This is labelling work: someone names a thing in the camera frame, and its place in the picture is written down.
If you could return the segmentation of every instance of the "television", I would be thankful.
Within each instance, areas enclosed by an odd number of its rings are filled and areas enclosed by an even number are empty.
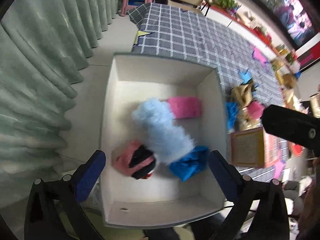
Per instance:
[[[294,49],[316,35],[308,13],[299,0],[251,0],[276,23]]]

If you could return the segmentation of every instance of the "blue fabric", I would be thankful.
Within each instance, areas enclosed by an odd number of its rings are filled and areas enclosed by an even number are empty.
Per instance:
[[[301,71],[298,71],[297,73],[294,74],[296,79],[299,79],[299,77],[301,76]]]
[[[226,102],[226,107],[227,107],[227,114],[228,114],[227,127],[228,127],[228,130],[230,130],[235,125],[237,113],[238,113],[238,106],[236,102]]]
[[[196,146],[191,152],[180,160],[171,163],[170,171],[182,181],[186,181],[193,175],[203,171],[208,161],[208,148]]]

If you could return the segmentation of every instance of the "gray checkered tablecloth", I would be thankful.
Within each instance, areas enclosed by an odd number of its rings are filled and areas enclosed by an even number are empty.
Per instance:
[[[215,68],[226,101],[230,90],[243,82],[239,73],[249,70],[258,84],[255,98],[265,105],[283,104],[271,65],[263,67],[253,59],[252,45],[233,30],[203,15],[157,3],[132,9],[129,16],[139,30],[150,33],[139,37],[132,53],[173,57]],[[286,161],[287,142],[280,146],[284,149],[282,159]],[[272,169],[239,167],[242,174],[259,181],[270,180]]]

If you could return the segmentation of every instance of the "green plant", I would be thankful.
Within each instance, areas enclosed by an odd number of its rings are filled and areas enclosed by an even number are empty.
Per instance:
[[[285,56],[285,59],[290,63],[293,64],[297,59],[298,56],[296,55],[295,52],[291,51],[287,54],[287,56]]]
[[[215,4],[223,9],[231,10],[234,7],[238,7],[238,3],[236,3],[234,0],[208,0],[209,3]]]

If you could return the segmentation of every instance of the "blue paper star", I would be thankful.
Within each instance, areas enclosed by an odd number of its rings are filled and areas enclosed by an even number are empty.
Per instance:
[[[252,79],[251,73],[249,72],[249,69],[247,69],[246,72],[242,72],[238,70],[240,78],[243,80],[243,84],[247,84],[250,79]]]

